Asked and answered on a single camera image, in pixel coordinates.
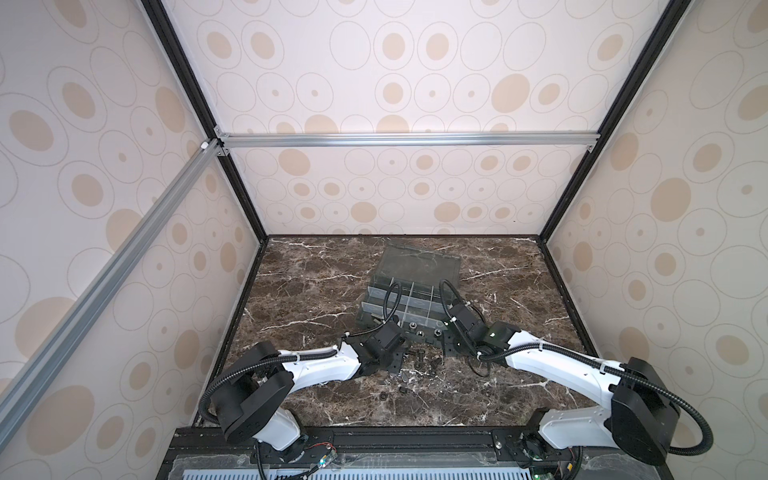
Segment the black corner frame post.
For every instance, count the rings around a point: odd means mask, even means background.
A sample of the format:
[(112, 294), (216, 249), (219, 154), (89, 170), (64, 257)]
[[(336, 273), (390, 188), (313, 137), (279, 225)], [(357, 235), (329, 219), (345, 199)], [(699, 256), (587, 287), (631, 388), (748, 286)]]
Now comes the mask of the black corner frame post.
[[(192, 65), (186, 56), (182, 43), (171, 23), (171, 18), (161, 1), (142, 0), (141, 5), (147, 14), (152, 29), (156, 33), (165, 54), (179, 80), (182, 89), (192, 107), (193, 113), (202, 126), (207, 139), (222, 140), (223, 137), (216, 128), (218, 124), (211, 111), (209, 103), (194, 73)], [(242, 207), (245, 217), (252, 227), (259, 242), (269, 239), (269, 235), (256, 212), (254, 204), (247, 192), (245, 182), (237, 169), (230, 153), (218, 156), (219, 163), (229, 181), (235, 196)]]
[(640, 88), (656, 65), (662, 51), (672, 38), (673, 33), (691, 5), (691, 0), (673, 0), (666, 4), (659, 20), (651, 30), (648, 39), (643, 44), (636, 61), (633, 63), (627, 79), (621, 85), (617, 96), (608, 109), (606, 117), (600, 124), (597, 130), (599, 134), (598, 140), (580, 160), (563, 194), (545, 223), (539, 235), (539, 243), (541, 245), (547, 244), (553, 237), (555, 230), (560, 225), (577, 193), (587, 180), (600, 154), (608, 145), (622, 118), (629, 110)]

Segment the black corner frame post left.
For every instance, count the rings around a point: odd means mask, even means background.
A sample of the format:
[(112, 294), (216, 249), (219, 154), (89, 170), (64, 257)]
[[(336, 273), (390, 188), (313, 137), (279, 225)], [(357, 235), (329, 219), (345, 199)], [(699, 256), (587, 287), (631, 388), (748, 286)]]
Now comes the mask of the black corner frame post left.
[[(192, 65), (186, 56), (182, 43), (171, 23), (171, 18), (161, 1), (142, 0), (141, 5), (147, 14), (152, 29), (156, 33), (165, 54), (179, 80), (182, 89), (192, 107), (193, 113), (202, 126), (207, 139), (222, 140), (223, 137), (216, 128), (218, 124), (211, 111), (209, 103), (194, 73)], [(230, 153), (218, 156), (219, 163), (229, 181), (235, 196), (242, 207), (245, 217), (252, 227), (259, 242), (269, 239), (269, 235), (256, 212), (254, 204), (247, 192), (245, 182), (237, 169)]]

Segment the aluminium crossbar left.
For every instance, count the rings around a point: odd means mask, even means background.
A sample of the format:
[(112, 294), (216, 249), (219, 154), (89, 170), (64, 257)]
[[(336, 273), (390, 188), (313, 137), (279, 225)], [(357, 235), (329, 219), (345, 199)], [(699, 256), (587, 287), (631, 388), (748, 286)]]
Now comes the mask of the aluminium crossbar left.
[(17, 375), (1, 400), (2, 448), (16, 435), (222, 145), (212, 138), (198, 149)]

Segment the clear plastic organizer box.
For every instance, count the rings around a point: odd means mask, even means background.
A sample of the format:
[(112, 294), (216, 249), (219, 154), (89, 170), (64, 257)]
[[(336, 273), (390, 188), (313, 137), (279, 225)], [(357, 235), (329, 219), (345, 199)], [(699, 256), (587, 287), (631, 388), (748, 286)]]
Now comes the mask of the clear plastic organizer box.
[(389, 245), (373, 271), (360, 304), (356, 323), (361, 329), (383, 319), (382, 307), (395, 309), (395, 319), (411, 343), (439, 347), (448, 357), (457, 355), (447, 326), (439, 283), (459, 284), (461, 259), (435, 251)]

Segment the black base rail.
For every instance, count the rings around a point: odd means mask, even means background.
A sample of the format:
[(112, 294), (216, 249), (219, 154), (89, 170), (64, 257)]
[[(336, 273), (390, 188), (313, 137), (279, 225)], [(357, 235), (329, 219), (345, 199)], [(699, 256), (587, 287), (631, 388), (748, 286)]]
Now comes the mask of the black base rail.
[(616, 449), (542, 449), (526, 456), (520, 427), (311, 427), (305, 451), (280, 459), (214, 428), (176, 431), (160, 479), (669, 479)]

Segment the black corner frame post right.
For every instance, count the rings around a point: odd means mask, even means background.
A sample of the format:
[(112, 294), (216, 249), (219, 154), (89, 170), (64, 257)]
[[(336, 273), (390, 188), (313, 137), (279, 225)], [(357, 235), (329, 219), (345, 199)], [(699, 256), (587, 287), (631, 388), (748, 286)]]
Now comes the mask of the black corner frame post right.
[(673, 0), (666, 4), (659, 20), (651, 30), (648, 39), (643, 44), (636, 61), (633, 63), (627, 79), (621, 85), (617, 96), (608, 109), (606, 117), (600, 124), (597, 130), (599, 134), (598, 140), (580, 160), (563, 194), (545, 223), (539, 235), (539, 243), (541, 245), (547, 244), (553, 237), (555, 230), (560, 225), (577, 193), (587, 180), (600, 154), (608, 145), (622, 118), (629, 110), (640, 88), (656, 65), (662, 51), (672, 38), (673, 33), (691, 5), (691, 0)]

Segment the pile of screws and nuts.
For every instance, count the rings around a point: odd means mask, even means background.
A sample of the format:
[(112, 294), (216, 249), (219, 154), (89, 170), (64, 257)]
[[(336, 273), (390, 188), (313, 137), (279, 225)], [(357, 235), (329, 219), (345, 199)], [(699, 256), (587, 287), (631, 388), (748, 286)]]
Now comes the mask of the pile of screws and nuts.
[(444, 390), (445, 361), (435, 348), (416, 348), (402, 357), (398, 372), (384, 372), (379, 381), (378, 399), (381, 401), (413, 398), (432, 403)]

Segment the aluminium crossbar back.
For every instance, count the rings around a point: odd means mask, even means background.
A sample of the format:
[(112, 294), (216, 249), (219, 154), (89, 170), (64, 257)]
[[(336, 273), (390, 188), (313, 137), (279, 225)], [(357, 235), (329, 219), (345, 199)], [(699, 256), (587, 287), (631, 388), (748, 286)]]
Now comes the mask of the aluminium crossbar back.
[(594, 145), (595, 131), (523, 132), (421, 132), (421, 133), (314, 133), (224, 134), (223, 145), (232, 148), (331, 148), (331, 147), (448, 147), (509, 145)]

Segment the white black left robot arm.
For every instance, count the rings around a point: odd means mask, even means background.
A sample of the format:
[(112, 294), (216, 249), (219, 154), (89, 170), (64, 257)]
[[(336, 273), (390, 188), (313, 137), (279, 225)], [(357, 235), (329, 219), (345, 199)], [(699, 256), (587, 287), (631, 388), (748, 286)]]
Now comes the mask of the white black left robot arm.
[(295, 415), (282, 407), (289, 395), (388, 370), (404, 344), (403, 331), (392, 320), (321, 349), (290, 352), (261, 342), (211, 381), (198, 411), (231, 444), (255, 439), (286, 453), (305, 443)]

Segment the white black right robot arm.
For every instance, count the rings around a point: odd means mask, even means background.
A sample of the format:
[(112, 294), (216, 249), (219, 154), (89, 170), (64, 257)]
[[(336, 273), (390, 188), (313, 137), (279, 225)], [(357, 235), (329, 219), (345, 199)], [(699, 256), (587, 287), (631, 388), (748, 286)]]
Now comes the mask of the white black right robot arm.
[(596, 404), (593, 410), (545, 413), (538, 436), (551, 447), (617, 447), (643, 463), (665, 463), (680, 408), (650, 364), (638, 358), (620, 363), (591, 357), (505, 322), (488, 325), (466, 303), (456, 301), (444, 311), (458, 352), (482, 363), (533, 373)]

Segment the aluminium crossbar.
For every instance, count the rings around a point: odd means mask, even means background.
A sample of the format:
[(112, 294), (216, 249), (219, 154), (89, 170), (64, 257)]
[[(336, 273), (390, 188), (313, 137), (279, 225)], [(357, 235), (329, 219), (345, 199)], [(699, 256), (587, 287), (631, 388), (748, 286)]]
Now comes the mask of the aluminium crossbar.
[(212, 138), (198, 149), (17, 375), (1, 400), (2, 448), (16, 435), (222, 145)]
[(223, 145), (232, 148), (331, 148), (331, 147), (448, 147), (509, 145), (594, 145), (595, 131), (523, 132), (421, 132), (421, 133), (314, 133), (224, 134)]

